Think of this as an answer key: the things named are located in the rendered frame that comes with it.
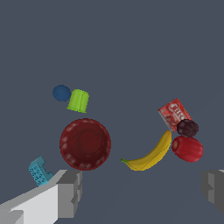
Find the red gelatin box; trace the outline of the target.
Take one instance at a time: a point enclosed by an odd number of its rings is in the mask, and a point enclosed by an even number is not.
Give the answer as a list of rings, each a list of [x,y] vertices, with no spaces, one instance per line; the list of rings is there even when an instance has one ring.
[[[191,120],[192,118],[182,105],[179,99],[174,99],[157,111],[164,120],[168,129],[172,132],[177,130],[177,124],[184,119]]]

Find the dark blue ball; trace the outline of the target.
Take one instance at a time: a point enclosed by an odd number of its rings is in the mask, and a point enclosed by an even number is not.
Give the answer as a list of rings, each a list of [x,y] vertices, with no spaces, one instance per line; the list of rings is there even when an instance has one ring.
[[[53,89],[52,96],[59,102],[66,102],[71,96],[71,91],[64,85],[58,85]]]

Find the lime green cup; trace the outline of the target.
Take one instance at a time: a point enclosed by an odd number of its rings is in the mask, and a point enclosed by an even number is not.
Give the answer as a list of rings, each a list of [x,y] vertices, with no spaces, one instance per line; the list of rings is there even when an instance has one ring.
[[[86,113],[88,98],[88,92],[75,89],[71,94],[68,106],[66,108],[76,112]]]

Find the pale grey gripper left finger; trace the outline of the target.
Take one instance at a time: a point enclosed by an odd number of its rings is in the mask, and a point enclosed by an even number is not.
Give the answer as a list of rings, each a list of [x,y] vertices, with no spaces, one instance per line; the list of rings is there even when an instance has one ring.
[[[0,205],[0,224],[54,224],[73,218],[82,195],[82,172],[59,170],[46,185]]]

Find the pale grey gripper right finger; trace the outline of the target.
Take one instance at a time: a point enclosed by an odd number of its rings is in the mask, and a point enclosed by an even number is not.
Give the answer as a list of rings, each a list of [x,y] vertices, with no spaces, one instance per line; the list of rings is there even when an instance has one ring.
[[[224,214],[224,170],[202,171],[200,178],[203,196]]]

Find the red apple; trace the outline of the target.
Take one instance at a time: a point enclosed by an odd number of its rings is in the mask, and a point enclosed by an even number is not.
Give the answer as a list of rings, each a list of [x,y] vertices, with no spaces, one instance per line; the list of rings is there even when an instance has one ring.
[[[203,155],[202,144],[193,137],[177,136],[171,148],[176,156],[186,162],[197,162]]]

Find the light blue toy block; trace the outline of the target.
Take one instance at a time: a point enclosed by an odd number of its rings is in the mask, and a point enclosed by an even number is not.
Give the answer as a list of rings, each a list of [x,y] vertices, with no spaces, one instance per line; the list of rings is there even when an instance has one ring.
[[[46,161],[42,156],[32,161],[29,165],[29,172],[33,176],[38,186],[46,185],[49,180],[53,177],[51,172],[47,172],[44,164]]]

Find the dark purple plum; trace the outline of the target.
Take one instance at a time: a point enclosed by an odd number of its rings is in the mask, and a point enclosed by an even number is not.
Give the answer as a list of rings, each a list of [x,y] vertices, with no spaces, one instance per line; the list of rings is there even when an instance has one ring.
[[[183,137],[194,137],[199,131],[199,125],[189,119],[181,120],[177,124],[177,132]]]

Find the dark red bowl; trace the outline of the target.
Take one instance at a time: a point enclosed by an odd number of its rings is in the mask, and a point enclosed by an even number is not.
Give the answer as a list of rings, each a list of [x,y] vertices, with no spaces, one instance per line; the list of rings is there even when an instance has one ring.
[[[110,135],[96,120],[78,119],[63,130],[59,148],[61,156],[71,167],[80,171],[92,171],[108,159]]]

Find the yellow banana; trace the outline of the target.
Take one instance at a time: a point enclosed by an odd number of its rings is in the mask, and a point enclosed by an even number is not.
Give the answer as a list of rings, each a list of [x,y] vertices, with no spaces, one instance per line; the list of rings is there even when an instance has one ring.
[[[165,156],[171,146],[171,143],[172,133],[167,130],[158,141],[156,147],[145,157],[133,160],[122,158],[121,161],[125,163],[132,171],[145,171],[157,164]]]

